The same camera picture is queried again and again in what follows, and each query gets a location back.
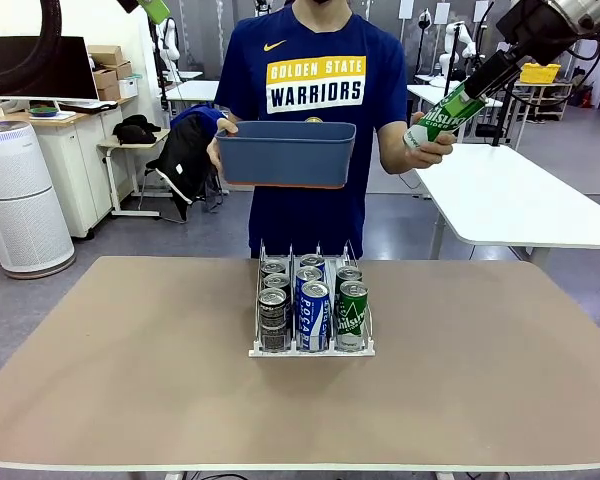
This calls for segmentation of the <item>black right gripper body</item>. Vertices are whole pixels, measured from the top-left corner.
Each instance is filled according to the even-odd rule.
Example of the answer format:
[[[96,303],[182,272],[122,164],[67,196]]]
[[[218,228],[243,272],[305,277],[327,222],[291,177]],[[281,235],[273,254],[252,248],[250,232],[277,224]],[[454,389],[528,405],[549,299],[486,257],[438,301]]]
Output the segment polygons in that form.
[[[496,27],[510,46],[504,53],[510,63],[530,57],[547,65],[577,40],[568,21],[547,1],[518,1]]]

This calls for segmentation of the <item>person's left hand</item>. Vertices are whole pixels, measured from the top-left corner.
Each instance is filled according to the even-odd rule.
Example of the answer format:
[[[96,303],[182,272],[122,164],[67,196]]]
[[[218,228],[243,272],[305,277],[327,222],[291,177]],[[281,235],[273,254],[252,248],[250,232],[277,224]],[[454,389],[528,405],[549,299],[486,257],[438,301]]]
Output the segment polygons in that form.
[[[420,147],[408,147],[408,168],[427,169],[440,164],[444,156],[452,153],[456,140],[452,133],[441,133],[433,142],[425,142]]]

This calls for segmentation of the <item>person's right hand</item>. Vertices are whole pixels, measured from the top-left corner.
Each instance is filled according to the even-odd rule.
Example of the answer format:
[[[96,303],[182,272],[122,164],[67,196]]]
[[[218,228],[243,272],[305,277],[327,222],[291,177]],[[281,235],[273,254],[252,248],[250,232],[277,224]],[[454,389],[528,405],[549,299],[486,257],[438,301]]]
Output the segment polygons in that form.
[[[216,133],[236,134],[238,132],[238,127],[232,121],[226,118],[218,119],[216,122],[216,126]],[[221,173],[223,165],[221,162],[218,140],[216,137],[213,137],[213,139],[207,146],[207,154],[210,158],[211,164],[216,168],[216,170],[219,173]]]

